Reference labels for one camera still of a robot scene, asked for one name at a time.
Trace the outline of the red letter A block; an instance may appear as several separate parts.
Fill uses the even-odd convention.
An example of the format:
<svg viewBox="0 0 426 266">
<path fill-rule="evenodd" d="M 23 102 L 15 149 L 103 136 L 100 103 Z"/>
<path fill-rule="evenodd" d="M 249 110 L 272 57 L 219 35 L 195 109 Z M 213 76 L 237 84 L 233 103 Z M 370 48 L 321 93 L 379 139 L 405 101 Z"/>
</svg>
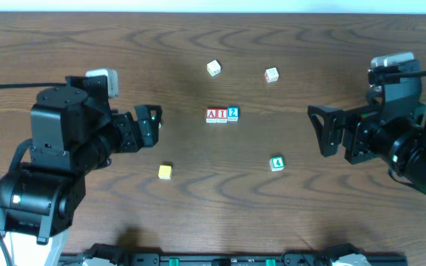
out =
<svg viewBox="0 0 426 266">
<path fill-rule="evenodd" d="M 217 122 L 217 110 L 210 108 L 206 110 L 206 122 L 207 123 L 216 123 Z"/>
</svg>

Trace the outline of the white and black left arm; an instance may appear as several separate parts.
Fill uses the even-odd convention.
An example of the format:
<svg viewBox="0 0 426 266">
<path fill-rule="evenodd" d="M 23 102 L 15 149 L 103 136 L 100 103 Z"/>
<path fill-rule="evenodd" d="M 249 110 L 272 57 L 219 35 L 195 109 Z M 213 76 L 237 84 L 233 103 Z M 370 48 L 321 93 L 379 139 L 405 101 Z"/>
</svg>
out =
<svg viewBox="0 0 426 266">
<path fill-rule="evenodd" d="M 110 166 L 113 154 L 158 142 L 162 108 L 117 112 L 109 105 L 113 89 L 105 75 L 39 85 L 32 136 L 0 179 L 0 263 L 56 265 L 88 173 Z"/>
</svg>

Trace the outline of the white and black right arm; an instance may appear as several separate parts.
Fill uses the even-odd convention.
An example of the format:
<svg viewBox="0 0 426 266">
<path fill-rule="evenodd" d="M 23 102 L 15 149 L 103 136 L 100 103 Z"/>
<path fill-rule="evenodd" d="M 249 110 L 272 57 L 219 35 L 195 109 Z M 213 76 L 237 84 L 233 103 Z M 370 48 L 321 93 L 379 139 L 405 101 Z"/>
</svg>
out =
<svg viewBox="0 0 426 266">
<path fill-rule="evenodd" d="M 348 111 L 309 106 L 324 157 L 345 147 L 351 164 L 381 158 L 394 181 L 426 195 L 426 105 L 420 101 L 426 71 L 412 53 L 375 58 L 368 70 L 366 106 Z"/>
</svg>

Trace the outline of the blue number 2 block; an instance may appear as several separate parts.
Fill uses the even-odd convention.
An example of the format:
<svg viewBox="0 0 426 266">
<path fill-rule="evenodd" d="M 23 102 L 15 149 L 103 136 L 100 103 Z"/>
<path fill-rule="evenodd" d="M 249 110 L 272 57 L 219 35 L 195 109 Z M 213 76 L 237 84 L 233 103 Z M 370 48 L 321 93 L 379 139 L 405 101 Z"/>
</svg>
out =
<svg viewBox="0 0 426 266">
<path fill-rule="evenodd" d="M 239 108 L 237 106 L 230 106 L 228 109 L 228 122 L 237 122 L 239 120 Z"/>
</svg>

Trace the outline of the red letter I block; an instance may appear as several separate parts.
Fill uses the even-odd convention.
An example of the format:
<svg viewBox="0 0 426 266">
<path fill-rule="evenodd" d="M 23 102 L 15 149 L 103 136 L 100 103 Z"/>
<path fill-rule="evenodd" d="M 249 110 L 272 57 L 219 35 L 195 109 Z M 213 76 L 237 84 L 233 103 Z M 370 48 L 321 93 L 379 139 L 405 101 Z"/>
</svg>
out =
<svg viewBox="0 0 426 266">
<path fill-rule="evenodd" d="M 228 109 L 217 109 L 217 122 L 218 123 L 228 122 Z"/>
</svg>

